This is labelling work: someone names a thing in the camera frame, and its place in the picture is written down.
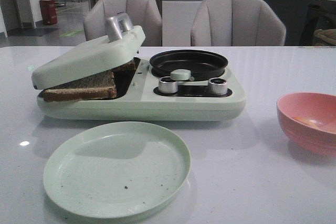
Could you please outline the black round frying pan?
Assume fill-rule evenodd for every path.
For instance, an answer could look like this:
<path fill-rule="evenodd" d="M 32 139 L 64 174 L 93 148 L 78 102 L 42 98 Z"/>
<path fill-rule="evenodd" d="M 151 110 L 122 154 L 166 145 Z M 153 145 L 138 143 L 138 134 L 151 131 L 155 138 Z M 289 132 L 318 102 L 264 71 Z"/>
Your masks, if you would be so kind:
<path fill-rule="evenodd" d="M 152 73 L 158 77 L 169 76 L 172 71 L 185 69 L 191 72 L 195 81 L 219 77 L 225 72 L 228 60 L 217 53 L 181 49 L 158 53 L 150 58 Z"/>

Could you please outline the red bin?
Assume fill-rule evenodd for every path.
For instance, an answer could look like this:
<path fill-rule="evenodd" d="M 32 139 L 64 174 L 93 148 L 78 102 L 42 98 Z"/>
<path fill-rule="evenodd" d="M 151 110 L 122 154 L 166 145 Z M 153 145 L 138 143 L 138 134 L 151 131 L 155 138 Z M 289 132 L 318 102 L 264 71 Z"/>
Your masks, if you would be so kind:
<path fill-rule="evenodd" d="M 57 23 L 57 13 L 54 0 L 40 0 L 40 11 L 44 25 L 54 25 Z"/>

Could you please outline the pink bowl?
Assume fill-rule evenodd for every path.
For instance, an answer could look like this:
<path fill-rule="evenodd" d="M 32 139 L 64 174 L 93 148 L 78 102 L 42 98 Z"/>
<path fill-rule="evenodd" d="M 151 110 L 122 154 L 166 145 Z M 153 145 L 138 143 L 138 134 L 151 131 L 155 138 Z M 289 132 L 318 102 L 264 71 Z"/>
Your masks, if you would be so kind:
<path fill-rule="evenodd" d="M 297 92 L 277 101 L 277 115 L 285 135 L 311 152 L 335 157 L 335 96 Z"/>

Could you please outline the mint green round plate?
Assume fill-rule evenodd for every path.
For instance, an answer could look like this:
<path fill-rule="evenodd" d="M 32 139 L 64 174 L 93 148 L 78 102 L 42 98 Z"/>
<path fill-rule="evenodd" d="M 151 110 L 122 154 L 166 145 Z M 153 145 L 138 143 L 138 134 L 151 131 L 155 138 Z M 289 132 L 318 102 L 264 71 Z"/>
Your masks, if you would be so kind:
<path fill-rule="evenodd" d="M 191 169 L 185 142 L 162 126 L 115 122 L 65 141 L 43 174 L 48 197 L 77 216 L 131 221 L 168 205 Z"/>

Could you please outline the left silver control knob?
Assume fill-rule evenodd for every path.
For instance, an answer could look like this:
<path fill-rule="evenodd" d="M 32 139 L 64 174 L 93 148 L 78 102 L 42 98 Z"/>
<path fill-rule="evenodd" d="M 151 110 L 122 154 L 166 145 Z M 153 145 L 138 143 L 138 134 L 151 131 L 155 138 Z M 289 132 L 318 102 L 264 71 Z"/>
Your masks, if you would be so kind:
<path fill-rule="evenodd" d="M 178 82 L 171 77 L 161 77 L 159 79 L 158 91 L 163 94 L 175 94 L 178 91 Z"/>

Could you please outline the orange shrimp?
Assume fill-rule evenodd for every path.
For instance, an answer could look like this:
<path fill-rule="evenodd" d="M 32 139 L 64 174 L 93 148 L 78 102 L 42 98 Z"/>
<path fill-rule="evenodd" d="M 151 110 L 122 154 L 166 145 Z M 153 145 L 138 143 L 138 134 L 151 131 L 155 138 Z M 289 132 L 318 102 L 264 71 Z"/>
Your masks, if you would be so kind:
<path fill-rule="evenodd" d="M 292 117 L 292 119 L 296 120 L 297 122 L 300 122 L 304 125 L 307 125 L 307 126 L 313 128 L 313 129 L 317 129 L 317 130 L 321 129 L 319 124 L 314 120 L 304 118 L 304 117 L 300 117 L 300 116 L 294 116 L 294 117 Z"/>

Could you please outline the dark kitchen counter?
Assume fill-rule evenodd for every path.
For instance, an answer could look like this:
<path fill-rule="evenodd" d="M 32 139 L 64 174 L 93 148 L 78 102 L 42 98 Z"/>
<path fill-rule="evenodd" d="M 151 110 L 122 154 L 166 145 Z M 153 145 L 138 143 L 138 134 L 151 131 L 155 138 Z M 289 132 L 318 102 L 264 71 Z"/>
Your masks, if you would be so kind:
<path fill-rule="evenodd" d="M 286 46 L 313 45 L 315 30 L 335 28 L 335 0 L 264 1 L 286 26 Z"/>

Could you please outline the white refrigerator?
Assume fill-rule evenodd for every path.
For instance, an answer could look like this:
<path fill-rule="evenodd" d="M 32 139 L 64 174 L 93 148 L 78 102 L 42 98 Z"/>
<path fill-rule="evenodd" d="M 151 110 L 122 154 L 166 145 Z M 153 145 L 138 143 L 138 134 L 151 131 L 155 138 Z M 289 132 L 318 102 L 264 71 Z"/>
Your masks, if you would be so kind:
<path fill-rule="evenodd" d="M 190 46 L 191 28 L 203 0 L 162 0 L 162 45 Z"/>

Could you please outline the right silver control knob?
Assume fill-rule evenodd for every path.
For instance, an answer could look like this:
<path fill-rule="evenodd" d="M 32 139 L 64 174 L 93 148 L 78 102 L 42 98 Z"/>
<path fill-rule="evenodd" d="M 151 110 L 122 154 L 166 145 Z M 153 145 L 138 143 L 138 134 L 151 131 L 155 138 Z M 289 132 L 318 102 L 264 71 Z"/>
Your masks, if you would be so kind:
<path fill-rule="evenodd" d="M 227 81 L 222 78 L 211 78 L 207 83 L 207 92 L 212 95 L 226 95 Z"/>

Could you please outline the silver control knob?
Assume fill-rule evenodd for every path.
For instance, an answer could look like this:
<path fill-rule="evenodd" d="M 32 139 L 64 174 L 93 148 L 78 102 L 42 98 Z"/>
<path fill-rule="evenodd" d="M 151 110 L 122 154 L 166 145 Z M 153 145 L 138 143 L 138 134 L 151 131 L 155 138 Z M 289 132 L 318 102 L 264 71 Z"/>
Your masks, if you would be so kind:
<path fill-rule="evenodd" d="M 171 77 L 161 77 L 159 79 L 158 91 L 163 94 L 175 94 L 178 91 L 178 82 Z"/>
<path fill-rule="evenodd" d="M 226 95 L 227 81 L 222 78 L 211 78 L 207 83 L 207 92 L 212 95 Z"/>

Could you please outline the mint green breakfast maker base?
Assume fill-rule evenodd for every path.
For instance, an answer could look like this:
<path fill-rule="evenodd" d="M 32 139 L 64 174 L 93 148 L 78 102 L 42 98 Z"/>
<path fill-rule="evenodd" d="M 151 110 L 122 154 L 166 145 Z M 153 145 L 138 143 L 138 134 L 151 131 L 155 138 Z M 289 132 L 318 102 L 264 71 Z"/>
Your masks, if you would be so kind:
<path fill-rule="evenodd" d="M 43 90 L 39 90 L 37 104 L 52 118 L 131 121 L 222 121 L 238 117 L 245 107 L 245 91 L 228 65 L 221 76 L 215 77 L 227 81 L 226 95 L 209 94 L 209 79 L 195 81 L 185 69 L 166 76 L 178 82 L 177 93 L 163 94 L 158 91 L 161 77 L 152 73 L 150 60 L 133 59 L 135 71 L 113 72 L 116 98 L 45 102 L 40 95 Z"/>

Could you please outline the right grey upholstered chair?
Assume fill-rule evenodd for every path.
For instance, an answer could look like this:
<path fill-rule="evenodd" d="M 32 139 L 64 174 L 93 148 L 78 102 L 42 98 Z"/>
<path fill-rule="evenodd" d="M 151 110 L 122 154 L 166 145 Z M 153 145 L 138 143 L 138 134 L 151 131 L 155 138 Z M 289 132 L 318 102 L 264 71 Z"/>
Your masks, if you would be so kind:
<path fill-rule="evenodd" d="M 283 46 L 286 27 L 263 0 L 204 0 L 191 46 Z"/>

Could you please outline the mint green sandwich maker lid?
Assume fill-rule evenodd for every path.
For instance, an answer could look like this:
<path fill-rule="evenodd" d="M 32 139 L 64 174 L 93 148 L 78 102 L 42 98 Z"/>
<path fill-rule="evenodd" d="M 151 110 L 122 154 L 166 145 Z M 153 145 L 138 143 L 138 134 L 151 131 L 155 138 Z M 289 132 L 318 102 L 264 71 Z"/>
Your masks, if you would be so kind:
<path fill-rule="evenodd" d="M 145 34 L 126 13 L 105 19 L 105 36 L 83 42 L 32 73 L 35 89 L 44 90 L 101 73 L 133 59 Z"/>

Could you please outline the white bread slice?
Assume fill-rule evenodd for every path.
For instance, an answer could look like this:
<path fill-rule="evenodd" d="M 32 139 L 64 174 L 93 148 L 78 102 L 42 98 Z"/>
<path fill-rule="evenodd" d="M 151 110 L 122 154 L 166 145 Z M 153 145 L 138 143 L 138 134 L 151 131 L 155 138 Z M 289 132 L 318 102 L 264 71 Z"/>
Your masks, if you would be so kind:
<path fill-rule="evenodd" d="M 112 99 L 117 97 L 114 73 L 107 70 L 61 84 L 40 93 L 45 102 Z"/>
<path fill-rule="evenodd" d="M 111 70 L 113 72 L 121 72 L 121 71 L 135 71 L 136 69 L 137 69 L 137 64 L 135 62 L 135 59 L 132 59 L 125 64 L 112 68 Z"/>

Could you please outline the left grey upholstered chair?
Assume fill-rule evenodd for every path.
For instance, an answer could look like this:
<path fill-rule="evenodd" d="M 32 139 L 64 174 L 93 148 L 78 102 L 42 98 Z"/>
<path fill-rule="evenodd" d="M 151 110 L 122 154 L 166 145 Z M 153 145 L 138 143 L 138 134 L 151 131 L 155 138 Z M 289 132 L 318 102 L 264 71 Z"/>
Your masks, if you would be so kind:
<path fill-rule="evenodd" d="M 127 13 L 134 25 L 142 27 L 143 46 L 162 45 L 162 17 L 155 0 L 98 0 L 83 22 L 86 40 L 106 35 L 106 18 L 119 13 Z"/>

